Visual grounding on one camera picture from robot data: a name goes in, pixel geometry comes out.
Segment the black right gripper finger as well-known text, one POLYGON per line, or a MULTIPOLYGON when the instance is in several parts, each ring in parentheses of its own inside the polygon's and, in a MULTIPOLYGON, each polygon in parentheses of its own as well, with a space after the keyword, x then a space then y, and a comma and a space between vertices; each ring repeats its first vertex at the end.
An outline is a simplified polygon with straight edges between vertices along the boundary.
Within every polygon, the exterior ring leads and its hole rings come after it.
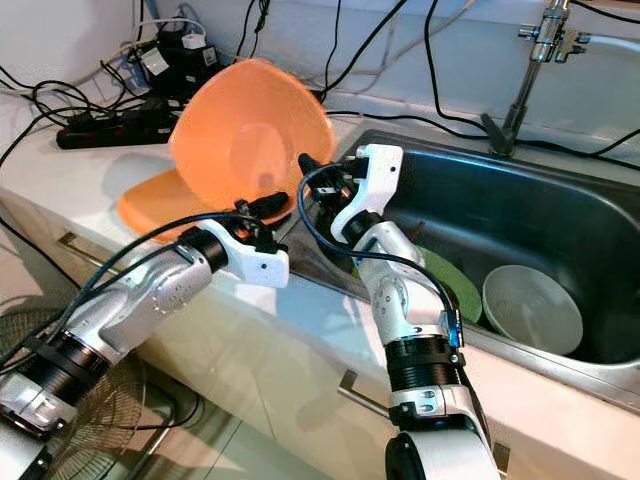
POLYGON ((303 183, 308 188, 332 188, 333 170, 328 165, 320 163, 310 154, 301 154, 297 157, 298 166, 303 173, 303 183))

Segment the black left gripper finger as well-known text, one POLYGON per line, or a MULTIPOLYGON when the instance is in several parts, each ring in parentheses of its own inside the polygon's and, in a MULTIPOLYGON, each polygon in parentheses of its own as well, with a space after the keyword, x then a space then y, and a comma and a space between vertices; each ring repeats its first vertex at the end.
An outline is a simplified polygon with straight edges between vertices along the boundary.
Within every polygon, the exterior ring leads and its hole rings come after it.
POLYGON ((275 192, 256 200, 239 201, 239 212, 256 219, 273 219, 291 210, 291 197, 285 192, 275 192))

